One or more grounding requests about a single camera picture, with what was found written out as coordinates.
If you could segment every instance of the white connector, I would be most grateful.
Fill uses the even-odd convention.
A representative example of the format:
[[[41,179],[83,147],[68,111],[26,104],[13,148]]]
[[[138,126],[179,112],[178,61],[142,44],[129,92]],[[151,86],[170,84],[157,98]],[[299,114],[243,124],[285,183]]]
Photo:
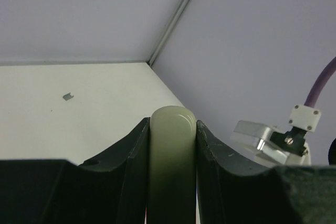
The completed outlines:
[[[314,132],[320,118],[320,110],[305,105],[296,105],[290,114],[289,124],[308,132]]]

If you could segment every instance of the screw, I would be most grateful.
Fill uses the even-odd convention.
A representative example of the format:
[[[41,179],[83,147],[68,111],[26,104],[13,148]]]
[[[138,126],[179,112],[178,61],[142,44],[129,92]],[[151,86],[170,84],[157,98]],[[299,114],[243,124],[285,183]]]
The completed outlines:
[[[291,138],[291,137],[287,137],[286,139],[285,139],[285,143],[286,144],[292,144],[294,142],[294,140]]]

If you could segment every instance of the pale green cylinder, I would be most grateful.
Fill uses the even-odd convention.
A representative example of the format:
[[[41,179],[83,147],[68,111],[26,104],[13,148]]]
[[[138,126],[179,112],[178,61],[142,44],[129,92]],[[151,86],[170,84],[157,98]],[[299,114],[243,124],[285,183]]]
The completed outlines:
[[[196,118],[179,106],[150,122],[147,224],[196,223]]]

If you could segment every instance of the purple cable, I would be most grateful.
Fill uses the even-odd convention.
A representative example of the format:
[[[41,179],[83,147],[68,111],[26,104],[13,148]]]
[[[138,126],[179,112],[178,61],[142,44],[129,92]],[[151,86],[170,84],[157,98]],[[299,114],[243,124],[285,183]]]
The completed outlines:
[[[327,81],[336,71],[336,57],[329,62],[329,64],[324,68],[324,70],[320,73],[318,78],[316,79],[313,87],[311,88],[309,95],[307,96],[305,106],[314,108],[318,97],[322,89],[324,88]]]

